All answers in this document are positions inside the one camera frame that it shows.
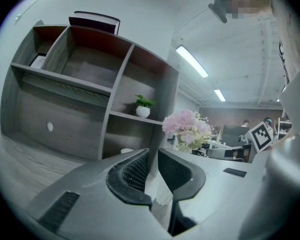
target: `ceiling beam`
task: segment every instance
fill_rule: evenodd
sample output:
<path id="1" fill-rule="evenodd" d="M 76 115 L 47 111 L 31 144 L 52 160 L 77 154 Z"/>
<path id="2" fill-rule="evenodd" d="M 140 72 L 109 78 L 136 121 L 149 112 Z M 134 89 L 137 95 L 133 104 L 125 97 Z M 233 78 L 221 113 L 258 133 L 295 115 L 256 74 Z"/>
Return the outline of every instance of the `ceiling beam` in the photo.
<path id="1" fill-rule="evenodd" d="M 248 110 L 283 110 L 281 105 L 269 102 L 268 104 L 261 104 L 257 106 L 255 103 L 244 102 L 211 102 L 202 104 L 201 108 L 214 108 L 214 109 L 248 109 Z"/>
<path id="2" fill-rule="evenodd" d="M 195 100 L 194 98 L 190 97 L 188 94 L 186 94 L 184 91 L 178 89 L 178 93 L 182 94 L 183 96 L 187 97 L 189 100 L 193 101 L 195 104 L 200 105 L 201 103 L 199 103 L 197 100 Z"/>
<path id="3" fill-rule="evenodd" d="M 265 91 L 266 91 L 266 88 L 268 86 L 268 79 L 269 79 L 269 73 L 270 73 L 270 70 L 271 70 L 271 64 L 272 64 L 272 50 L 273 50 L 273 42 L 272 42 L 272 29 L 271 29 L 271 24 L 270 22 L 265 22 L 264 23 L 264 31 L 263 31 L 263 37 L 264 37 L 264 42 L 266 44 L 266 54 L 267 54 L 267 58 L 266 58 L 266 67 L 265 67 L 265 74 L 264 74 L 264 77 L 263 77 L 263 81 L 262 81 L 262 89 L 261 89 L 261 93 L 260 93 L 260 97 L 259 97 L 259 100 L 258 100 L 258 105 L 260 105 L 263 97 L 264 97 L 264 94 L 265 94 Z"/>

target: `wooden floor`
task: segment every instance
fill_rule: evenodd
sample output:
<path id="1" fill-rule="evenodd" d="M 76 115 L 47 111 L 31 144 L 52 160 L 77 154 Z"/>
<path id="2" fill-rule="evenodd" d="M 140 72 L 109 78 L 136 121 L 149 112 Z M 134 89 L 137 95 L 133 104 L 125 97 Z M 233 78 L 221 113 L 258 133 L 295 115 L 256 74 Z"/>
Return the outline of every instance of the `wooden floor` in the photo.
<path id="1" fill-rule="evenodd" d="M 8 201 L 22 209 L 40 191 L 89 162 L 91 160 L 53 152 L 20 134 L 14 135 L 13 140 L 0 134 L 0 190 Z M 172 194 L 163 179 L 159 178 L 154 184 L 151 212 L 167 230 Z"/>

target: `black rubber pad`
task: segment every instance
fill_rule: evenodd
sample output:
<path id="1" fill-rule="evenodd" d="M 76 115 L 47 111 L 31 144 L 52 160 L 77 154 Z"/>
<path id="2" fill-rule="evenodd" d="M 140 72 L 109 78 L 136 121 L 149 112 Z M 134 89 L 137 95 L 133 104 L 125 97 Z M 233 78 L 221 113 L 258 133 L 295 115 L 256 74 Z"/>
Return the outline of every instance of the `black rubber pad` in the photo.
<path id="1" fill-rule="evenodd" d="M 239 176 L 239 177 L 242 177 L 242 178 L 244 178 L 246 176 L 246 174 L 247 174 L 246 171 L 236 170 L 236 169 L 231 169 L 231 168 L 225 169 L 224 172 L 228 173 L 228 174 L 235 175 L 235 176 Z"/>
<path id="2" fill-rule="evenodd" d="M 56 233 L 79 198 L 79 194 L 65 192 L 38 220 L 47 230 Z"/>

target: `person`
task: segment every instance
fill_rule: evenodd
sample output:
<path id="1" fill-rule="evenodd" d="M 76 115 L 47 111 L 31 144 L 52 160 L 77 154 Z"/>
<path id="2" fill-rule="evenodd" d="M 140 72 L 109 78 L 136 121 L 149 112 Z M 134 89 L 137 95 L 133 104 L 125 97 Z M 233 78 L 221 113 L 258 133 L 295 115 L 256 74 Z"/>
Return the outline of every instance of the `person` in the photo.
<path id="1" fill-rule="evenodd" d="M 263 120 L 264 124 L 265 124 L 265 127 L 271 137 L 271 139 L 273 140 L 274 139 L 274 129 L 272 128 L 271 126 L 271 123 L 272 123 L 272 120 L 270 117 L 266 117 L 264 120 Z"/>
<path id="2" fill-rule="evenodd" d="M 243 121 L 243 125 L 241 125 L 241 127 L 249 127 L 250 121 L 249 120 L 244 120 Z"/>
<path id="3" fill-rule="evenodd" d="M 240 15 L 273 16 L 280 39 L 279 55 L 283 63 L 285 86 L 293 81 L 300 71 L 300 18 L 288 0 L 214 0 L 214 4 L 211 3 L 208 7 L 223 23 L 227 22 L 226 14 L 232 14 L 232 18 L 239 18 Z M 283 143 L 293 134 L 292 126 L 278 143 Z"/>

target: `shelf board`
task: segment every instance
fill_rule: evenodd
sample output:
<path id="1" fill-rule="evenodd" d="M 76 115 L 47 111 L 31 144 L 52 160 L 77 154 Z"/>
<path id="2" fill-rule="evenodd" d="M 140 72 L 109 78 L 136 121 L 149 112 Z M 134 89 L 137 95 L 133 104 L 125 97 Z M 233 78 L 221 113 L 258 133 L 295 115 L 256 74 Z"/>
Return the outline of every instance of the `shelf board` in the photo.
<path id="1" fill-rule="evenodd" d="M 51 79 L 56 82 L 60 82 L 63 84 L 81 88 L 81 89 L 91 91 L 91 92 L 94 92 L 97 94 L 110 96 L 110 94 L 112 92 L 112 89 L 110 89 L 108 87 L 104 87 L 104 86 L 101 86 L 96 83 L 80 80 L 80 79 L 77 79 L 77 78 L 74 78 L 71 76 L 66 76 L 63 74 L 58 74 L 58 73 L 54 73 L 54 72 L 50 72 L 50 71 L 46 71 L 46 70 L 42 70 L 42 69 L 37 69 L 37 68 L 17 64 L 17 63 L 11 63 L 11 66 L 13 66 L 23 72 L 34 74 L 34 75 L 42 77 L 42 78 Z"/>
<path id="2" fill-rule="evenodd" d="M 89 103 L 94 106 L 107 108 L 109 97 L 92 91 L 84 90 L 62 82 L 53 81 L 25 72 L 22 81 L 34 87 L 61 95 L 73 100 Z"/>
<path id="3" fill-rule="evenodd" d="M 121 112 L 117 112 L 117 111 L 110 111 L 110 115 L 121 117 L 121 118 L 128 118 L 128 119 L 137 120 L 137 121 L 155 124 L 155 125 L 162 125 L 162 122 L 160 122 L 160 121 L 155 121 L 155 120 L 139 117 L 136 115 L 125 114 L 125 113 L 121 113 Z"/>

